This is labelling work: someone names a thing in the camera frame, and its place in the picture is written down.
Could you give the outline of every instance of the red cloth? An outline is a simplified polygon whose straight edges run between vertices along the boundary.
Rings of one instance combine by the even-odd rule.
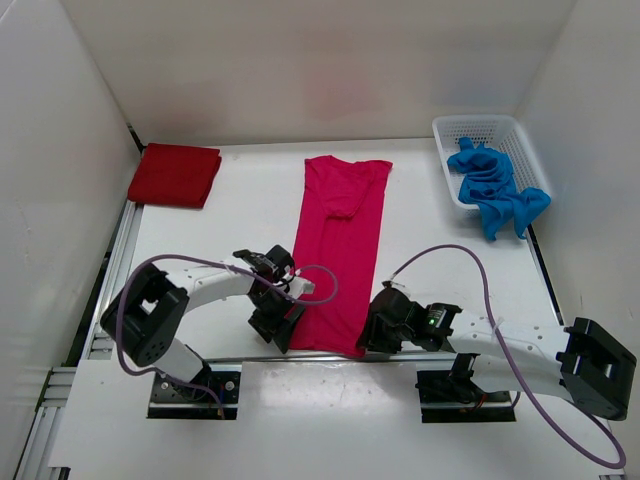
[[[339,281],[333,301],[307,307],[290,348],[364,355],[356,341],[367,320],[378,254],[384,190],[392,164],[381,160],[347,163],[333,156],[305,161],[305,190],[293,258],[296,265],[320,264]],[[309,300],[327,298],[333,282],[308,270],[316,284]]]
[[[128,198],[132,202],[202,208],[220,168],[220,150],[150,143]]]

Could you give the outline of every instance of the plastic laundry basket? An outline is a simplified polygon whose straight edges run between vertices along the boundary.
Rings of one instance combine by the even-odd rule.
[[[433,133],[449,193],[462,215],[476,216],[480,210],[477,205],[467,205],[458,200],[464,174],[447,165],[449,157],[460,151],[458,142],[461,137],[469,137],[474,146],[484,142],[485,146],[509,155],[513,163],[513,177],[519,191],[527,187],[537,187],[551,195],[533,149],[515,118],[508,115],[438,117],[433,121]]]

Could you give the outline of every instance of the white table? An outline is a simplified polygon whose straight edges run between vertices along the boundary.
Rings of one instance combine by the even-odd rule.
[[[133,265],[160,253],[223,259],[234,250],[293,248],[305,158],[393,162],[372,296],[405,260],[459,243],[484,262],[494,311],[509,322],[555,325],[527,242],[505,230],[494,243],[453,210],[432,139],[231,146],[202,211],[145,207]],[[165,262],[162,267],[177,266]],[[397,278],[421,303],[482,314],[480,276],[465,254],[437,252]],[[248,325],[246,298],[184,318],[178,336],[205,358],[279,356]],[[300,355],[292,352],[289,355]],[[147,420],[151,378],[111,361],[78,369],[51,465],[71,478],[597,478],[523,400],[511,424],[423,425],[415,365],[245,363],[236,421]],[[563,425],[607,458],[615,452],[572,407],[545,399]]]

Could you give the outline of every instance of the crumpled blue fabric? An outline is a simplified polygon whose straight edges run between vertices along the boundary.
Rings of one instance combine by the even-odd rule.
[[[447,164],[465,173],[458,199],[476,204],[482,215],[482,229],[488,240],[511,218],[520,238],[524,231],[551,203],[549,195],[539,188],[525,188],[518,193],[513,179],[513,165],[506,153],[487,148],[484,143],[473,148],[468,137],[459,141],[460,152],[452,155]]]

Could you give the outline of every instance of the folded pink shirt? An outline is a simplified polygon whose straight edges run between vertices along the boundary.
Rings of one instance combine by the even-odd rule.
[[[391,167],[382,160],[347,163],[330,155],[305,160],[293,258],[299,266],[320,264],[331,269],[339,291],[333,301],[307,308],[290,348],[364,355],[356,341],[367,319]],[[326,273],[308,270],[305,276],[316,284],[306,299],[331,294],[333,283]]]

